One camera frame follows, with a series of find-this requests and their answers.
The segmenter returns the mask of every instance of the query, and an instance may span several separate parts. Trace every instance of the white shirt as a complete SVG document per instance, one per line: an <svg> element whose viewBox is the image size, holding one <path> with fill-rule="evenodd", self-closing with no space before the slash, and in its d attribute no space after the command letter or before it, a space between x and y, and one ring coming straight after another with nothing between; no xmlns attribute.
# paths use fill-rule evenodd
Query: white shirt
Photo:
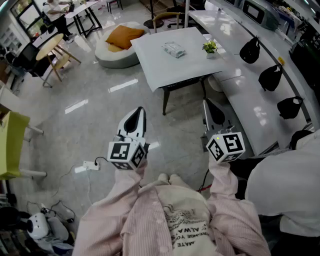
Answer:
<svg viewBox="0 0 320 256"><path fill-rule="evenodd" d="M207 201L198 192L176 185L155 186L172 241L173 256L218 256L209 228Z"/></svg>
<svg viewBox="0 0 320 256"><path fill-rule="evenodd" d="M53 0L52 2L46 2L46 4L43 6L43 11L44 13L48 16L48 18L50 19L50 21L55 21L58 18L60 18L62 15L64 15L63 13L58 13L58 14L50 14L48 13L50 10L52 11L61 11L61 7L59 5L58 0Z"/></svg>
<svg viewBox="0 0 320 256"><path fill-rule="evenodd" d="M245 199L258 214L275 216L282 232L320 236L320 130L300 139L296 150L268 156L251 172Z"/></svg>

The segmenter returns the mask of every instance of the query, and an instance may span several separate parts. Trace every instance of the round wooden table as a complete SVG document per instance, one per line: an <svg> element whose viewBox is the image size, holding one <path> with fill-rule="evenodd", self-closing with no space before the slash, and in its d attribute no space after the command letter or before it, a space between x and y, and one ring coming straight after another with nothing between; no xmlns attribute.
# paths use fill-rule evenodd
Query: round wooden table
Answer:
<svg viewBox="0 0 320 256"><path fill-rule="evenodd" d="M61 42L63 37L64 37L64 34L57 34L54 37L52 37L48 42L46 42L42 46L42 48L40 49L40 51L38 52L38 54L35 57L35 59L37 61L40 61L43 58L47 57L51 66L52 66L54 73L56 74L56 76L58 77L60 82L62 82L62 80L61 80L57 70L61 69L68 62L70 57L75 59L77 62L81 63L80 60L78 60L76 57L74 57L69 52L67 52L65 49L63 49L61 46L59 46L59 43ZM60 59L58 59L58 61L55 63L55 65L52 63L52 61L48 55L53 50L62 56Z"/></svg>

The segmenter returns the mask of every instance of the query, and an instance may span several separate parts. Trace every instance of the black and white qr marker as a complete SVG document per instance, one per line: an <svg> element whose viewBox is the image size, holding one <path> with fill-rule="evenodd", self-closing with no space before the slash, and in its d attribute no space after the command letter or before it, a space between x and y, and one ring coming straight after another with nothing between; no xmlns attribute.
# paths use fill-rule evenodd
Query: black and white qr marker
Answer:
<svg viewBox="0 0 320 256"><path fill-rule="evenodd" d="M218 164L234 161L246 151L241 132L214 134L206 148Z"/></svg>
<svg viewBox="0 0 320 256"><path fill-rule="evenodd" d="M107 160L118 170L136 170L144 158L146 158L146 152L138 141L109 143Z"/></svg>

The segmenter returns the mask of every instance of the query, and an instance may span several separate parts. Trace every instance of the white flower pot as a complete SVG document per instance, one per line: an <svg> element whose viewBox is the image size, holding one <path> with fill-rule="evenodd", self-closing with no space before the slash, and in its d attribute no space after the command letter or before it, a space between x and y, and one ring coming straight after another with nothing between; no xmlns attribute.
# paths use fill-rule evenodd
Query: white flower pot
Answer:
<svg viewBox="0 0 320 256"><path fill-rule="evenodd" d="M217 53L206 53L206 58L207 59L213 59L217 56Z"/></svg>

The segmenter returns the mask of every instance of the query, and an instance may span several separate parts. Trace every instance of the potted plant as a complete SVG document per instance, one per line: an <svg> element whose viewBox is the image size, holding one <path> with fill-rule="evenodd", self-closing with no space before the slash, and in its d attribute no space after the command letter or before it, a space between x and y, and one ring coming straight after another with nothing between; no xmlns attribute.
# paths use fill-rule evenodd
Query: potted plant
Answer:
<svg viewBox="0 0 320 256"><path fill-rule="evenodd" d="M203 44L202 50L206 51L206 58L210 59L215 57L215 52L218 50L218 47L214 41L209 41Z"/></svg>

